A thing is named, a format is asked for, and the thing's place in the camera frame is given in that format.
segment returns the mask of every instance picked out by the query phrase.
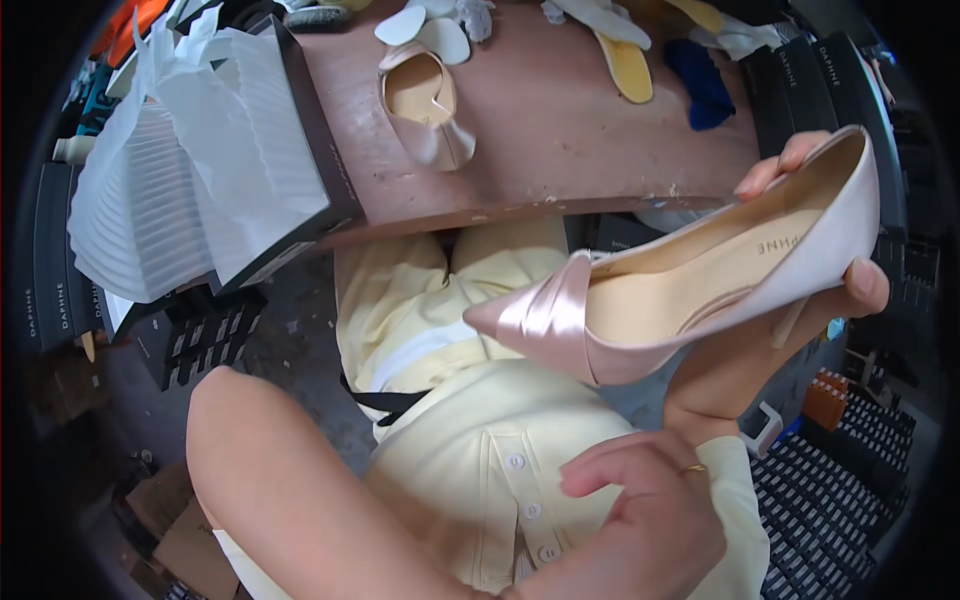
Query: beige shoe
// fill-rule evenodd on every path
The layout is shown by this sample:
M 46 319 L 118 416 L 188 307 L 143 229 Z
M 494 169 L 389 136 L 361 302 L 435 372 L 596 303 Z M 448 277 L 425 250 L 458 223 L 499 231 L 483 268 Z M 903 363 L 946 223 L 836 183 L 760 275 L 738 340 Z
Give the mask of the beige shoe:
M 378 75 L 380 104 L 410 158 L 453 171 L 473 157 L 476 136 L 456 121 L 457 88 L 436 55 L 417 41 L 390 48 Z
M 631 383 L 683 346 L 844 284 L 876 245 L 879 187 L 870 136 L 847 126 L 748 203 L 717 210 L 644 246 L 476 304 L 464 321 L 543 365 L 592 385 Z

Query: white insole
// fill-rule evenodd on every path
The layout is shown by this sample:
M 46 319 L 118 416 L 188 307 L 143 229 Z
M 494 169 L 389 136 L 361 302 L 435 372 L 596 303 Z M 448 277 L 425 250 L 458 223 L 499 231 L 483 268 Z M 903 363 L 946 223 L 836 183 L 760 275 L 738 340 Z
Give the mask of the white insole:
M 417 41 L 440 57 L 444 64 L 460 64 L 470 58 L 467 34 L 451 19 L 427 21 L 417 34 Z
M 428 19 L 439 19 L 444 16 L 453 17 L 457 14 L 456 0 L 410 0 L 406 6 L 424 7 Z
M 408 7 L 380 21 L 380 24 L 373 30 L 373 34 L 388 46 L 400 46 L 417 36 L 425 19 L 426 9 L 424 7 Z

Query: finger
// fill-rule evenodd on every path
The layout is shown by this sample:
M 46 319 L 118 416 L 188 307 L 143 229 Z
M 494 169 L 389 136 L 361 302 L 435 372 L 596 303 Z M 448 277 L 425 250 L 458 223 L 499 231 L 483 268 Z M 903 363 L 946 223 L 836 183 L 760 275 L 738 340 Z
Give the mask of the finger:
M 777 160 L 776 156 L 771 156 L 755 164 L 750 171 L 747 171 L 743 181 L 733 189 L 734 196 L 738 196 L 740 200 L 744 201 L 759 196 L 763 192 L 763 188 L 780 174 Z
M 807 324 L 805 327 L 823 330 L 836 317 L 857 319 L 886 307 L 890 298 L 890 280 L 874 262 L 855 259 L 844 280 L 846 285 L 843 287 L 820 292 L 807 302 L 801 316 Z
M 560 471 L 563 474 L 574 472 L 598 456 L 637 444 L 650 444 L 658 449 L 674 464 L 677 471 L 690 465 L 696 465 L 699 462 L 697 454 L 690 444 L 674 431 L 662 429 L 660 431 L 638 431 L 596 444 L 560 467 Z
M 611 438 L 605 442 L 601 442 L 600 444 L 594 444 L 577 455 L 577 457 L 572 461 L 560 467 L 560 472 L 572 472 L 592 461 L 601 454 L 606 454 L 607 452 L 612 452 L 614 450 L 619 450 L 620 448 L 629 447 L 635 444 L 643 444 L 643 442 L 653 433 L 655 432 L 637 431 L 635 433 L 628 433 L 627 435 L 619 436 L 617 438 Z
M 850 317 L 865 317 L 881 312 L 890 299 L 890 279 L 872 260 L 855 258 L 844 274 L 853 305 Z
M 629 496 L 671 494 L 684 488 L 672 462 L 652 446 L 640 444 L 608 452 L 564 473 L 561 490 L 580 498 L 609 484 L 623 486 Z
M 804 158 L 830 137 L 829 132 L 801 132 L 793 135 L 783 146 L 777 168 L 781 173 L 791 173 L 800 168 Z

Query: white button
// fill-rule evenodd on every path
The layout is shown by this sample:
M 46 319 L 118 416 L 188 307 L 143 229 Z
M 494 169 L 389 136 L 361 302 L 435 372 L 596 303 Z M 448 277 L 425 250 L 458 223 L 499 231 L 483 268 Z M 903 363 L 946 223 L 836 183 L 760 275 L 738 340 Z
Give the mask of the white button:
M 540 559 L 545 563 L 553 563 L 554 561 L 560 558 L 561 551 L 560 551 L 560 548 L 551 544 L 541 548 L 540 551 L 537 552 L 537 554 L 538 556 L 540 556 Z
M 507 468 L 509 470 L 521 470 L 527 464 L 527 459 L 522 454 L 511 454 L 507 457 Z
M 523 507 L 523 515 L 527 518 L 537 518 L 543 514 L 543 507 L 540 504 L 528 504 Z

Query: yellow insole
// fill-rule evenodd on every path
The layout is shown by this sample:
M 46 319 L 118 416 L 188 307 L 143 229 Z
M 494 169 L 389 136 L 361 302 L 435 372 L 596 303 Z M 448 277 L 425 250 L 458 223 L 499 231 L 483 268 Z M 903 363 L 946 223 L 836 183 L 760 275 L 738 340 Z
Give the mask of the yellow insole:
M 647 102 L 654 96 L 650 69 L 640 47 L 629 41 L 614 41 L 594 31 L 603 48 L 610 75 L 623 97 L 635 104 Z
M 823 214 L 803 208 L 756 224 L 693 260 L 659 273 L 592 282 L 587 327 L 602 340 L 654 344 L 673 337 L 757 286 Z
M 719 34 L 723 29 L 723 16 L 711 5 L 699 0 L 666 0 L 683 11 L 697 25 L 709 32 Z
M 384 82 L 384 100 L 392 114 L 438 125 L 453 112 L 453 86 L 433 57 L 417 55 L 390 71 Z

